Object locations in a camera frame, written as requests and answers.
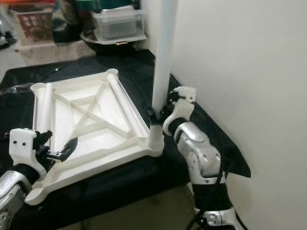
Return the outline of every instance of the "black table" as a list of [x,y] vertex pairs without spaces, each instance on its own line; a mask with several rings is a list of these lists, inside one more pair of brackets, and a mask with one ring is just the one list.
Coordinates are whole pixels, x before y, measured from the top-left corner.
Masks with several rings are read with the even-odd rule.
[[[4,134],[13,128],[32,127],[34,96],[29,89],[30,83],[70,79],[104,72],[109,68],[119,70],[122,85],[149,125],[146,109],[152,101],[154,56],[148,50],[124,56],[96,56],[7,71],[0,84],[0,174],[12,166]],[[171,76],[169,89],[177,86],[179,83]],[[229,159],[230,172],[250,177],[250,170],[237,146],[198,105],[191,120],[209,136],[211,144]],[[165,137],[165,150],[161,157],[142,157],[52,192],[37,206],[24,205],[14,218],[12,229],[61,228],[188,181],[184,159],[177,152],[172,138]]]

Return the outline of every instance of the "white cylindrical rod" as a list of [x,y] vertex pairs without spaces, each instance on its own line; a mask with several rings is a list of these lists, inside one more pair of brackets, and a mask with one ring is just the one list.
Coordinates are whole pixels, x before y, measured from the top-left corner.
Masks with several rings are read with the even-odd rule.
[[38,121],[39,126],[36,127],[37,130],[41,133],[51,130],[50,127],[51,105],[52,105],[52,84],[47,83],[44,94],[43,107]]
[[126,99],[126,96],[123,92],[123,90],[121,89],[121,87],[118,84],[118,79],[115,75],[115,73],[110,73],[110,71],[107,71],[108,75],[107,75],[107,81],[110,84],[113,93],[115,94],[118,103],[121,107],[121,109],[123,110],[126,119],[128,120],[132,131],[134,132],[134,134],[137,137],[143,137],[143,133],[142,130],[138,124],[138,122],[136,121],[136,115],[134,114],[133,110],[131,109],[131,107],[129,106],[129,102]]
[[152,104],[157,116],[159,116],[160,111],[167,101],[176,12],[177,0],[166,0],[161,3],[161,16],[155,59]]

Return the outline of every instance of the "white 3d printed part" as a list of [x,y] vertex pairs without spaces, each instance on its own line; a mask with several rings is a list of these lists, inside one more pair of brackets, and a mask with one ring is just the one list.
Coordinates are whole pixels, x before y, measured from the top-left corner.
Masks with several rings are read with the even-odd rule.
[[[75,137],[78,145],[66,161],[57,161],[47,176],[32,186],[27,204],[37,205],[52,191],[139,157],[162,154],[163,146],[148,141],[149,129],[117,75],[116,69],[109,69],[31,87],[35,94],[33,129],[51,128],[51,151],[61,151]],[[44,102],[50,101],[50,94],[51,107],[46,110]],[[50,117],[43,110],[50,111]]]

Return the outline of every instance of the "clear plastic box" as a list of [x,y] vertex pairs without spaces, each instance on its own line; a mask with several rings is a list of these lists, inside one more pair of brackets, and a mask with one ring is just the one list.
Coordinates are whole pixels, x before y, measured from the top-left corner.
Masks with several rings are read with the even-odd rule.
[[118,39],[144,34],[143,10],[103,10],[92,12],[94,25],[100,39]]

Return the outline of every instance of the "storage box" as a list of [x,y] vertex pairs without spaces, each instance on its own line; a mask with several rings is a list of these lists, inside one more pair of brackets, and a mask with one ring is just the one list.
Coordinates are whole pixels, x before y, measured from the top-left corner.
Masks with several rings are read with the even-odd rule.
[[98,36],[102,40],[117,39],[144,34],[143,10],[103,10],[92,13]]

